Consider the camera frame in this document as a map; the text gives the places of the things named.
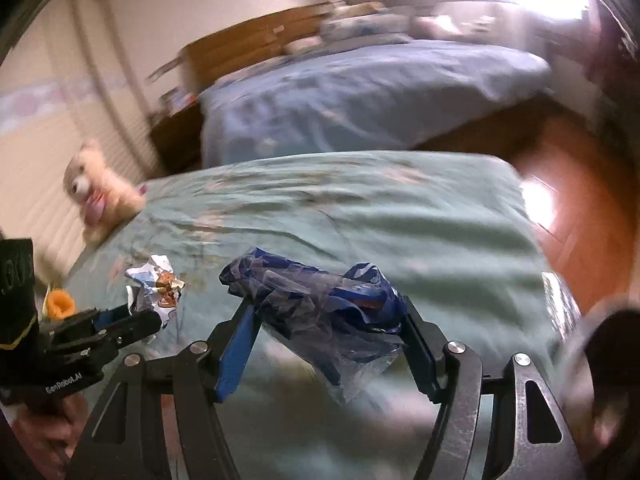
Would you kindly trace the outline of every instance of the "teddy bear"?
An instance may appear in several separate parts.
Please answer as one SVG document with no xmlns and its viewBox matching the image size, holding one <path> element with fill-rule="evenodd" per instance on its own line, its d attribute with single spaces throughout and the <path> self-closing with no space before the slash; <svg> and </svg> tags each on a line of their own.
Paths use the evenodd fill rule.
<svg viewBox="0 0 640 480">
<path fill-rule="evenodd" d="M 97 140 L 85 141 L 65 170 L 66 193 L 81 206 L 83 237 L 96 246 L 111 230 L 145 207 L 145 197 L 107 167 Z"/>
</svg>

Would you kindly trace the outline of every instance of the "white crumpled wrapper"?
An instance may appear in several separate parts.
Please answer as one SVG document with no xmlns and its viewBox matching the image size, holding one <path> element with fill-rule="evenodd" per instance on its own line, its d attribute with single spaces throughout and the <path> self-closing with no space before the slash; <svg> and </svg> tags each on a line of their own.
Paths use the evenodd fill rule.
<svg viewBox="0 0 640 480">
<path fill-rule="evenodd" d="M 146 264 L 131 267 L 124 274 L 141 285 L 127 285 L 130 313 L 154 310 L 160 316 L 164 329 L 169 320 L 176 316 L 178 301 L 184 288 L 184 282 L 175 277 L 169 259 L 164 254 L 152 254 Z"/>
</svg>

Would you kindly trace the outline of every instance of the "nightstand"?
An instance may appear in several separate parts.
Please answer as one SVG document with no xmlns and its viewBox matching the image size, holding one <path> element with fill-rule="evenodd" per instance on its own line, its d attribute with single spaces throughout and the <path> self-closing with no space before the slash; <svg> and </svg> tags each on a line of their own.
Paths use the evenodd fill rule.
<svg viewBox="0 0 640 480">
<path fill-rule="evenodd" d="M 169 174 L 199 170 L 200 131 L 204 117 L 195 102 L 151 129 L 149 136 Z"/>
</svg>

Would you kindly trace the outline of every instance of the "wooden headboard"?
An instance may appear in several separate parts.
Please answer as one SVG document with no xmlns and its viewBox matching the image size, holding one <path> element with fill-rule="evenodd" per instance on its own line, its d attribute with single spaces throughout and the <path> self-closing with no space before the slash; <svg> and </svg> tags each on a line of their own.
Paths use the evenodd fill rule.
<svg viewBox="0 0 640 480">
<path fill-rule="evenodd" d="M 330 9 L 327 2 L 281 10 L 188 44 L 180 51 L 186 89 L 199 94 L 223 75 L 281 56 L 287 43 L 316 35 Z"/>
</svg>

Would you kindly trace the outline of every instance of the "bedspread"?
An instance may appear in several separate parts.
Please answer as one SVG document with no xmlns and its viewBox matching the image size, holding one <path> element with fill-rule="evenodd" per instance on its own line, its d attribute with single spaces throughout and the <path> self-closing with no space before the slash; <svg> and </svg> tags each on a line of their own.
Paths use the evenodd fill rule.
<svg viewBox="0 0 640 480">
<path fill-rule="evenodd" d="M 533 97 L 550 74 L 543 59 L 495 45 L 417 40 L 327 52 L 205 90 L 203 167 L 411 149 Z"/>
<path fill-rule="evenodd" d="M 525 351 L 549 372 L 557 334 L 545 304 L 548 264 L 518 186 L 496 158 L 419 152 L 299 155 L 172 176 L 148 184 L 146 209 L 78 262 L 66 288 L 78 305 L 117 306 L 126 300 L 122 271 L 166 254 L 186 282 L 178 317 L 151 345 L 128 350 L 153 358 L 232 316 L 239 299 L 218 275 L 247 249 L 335 272 L 372 262 L 425 320 L 485 362 Z M 482 410 L 486 435 L 490 401 Z M 261 480 L 410 479 L 436 411 L 402 357 L 338 405 L 309 365 L 263 331 L 239 389 L 218 407 L 241 477 Z M 482 456 L 474 461 L 470 478 Z"/>
</svg>

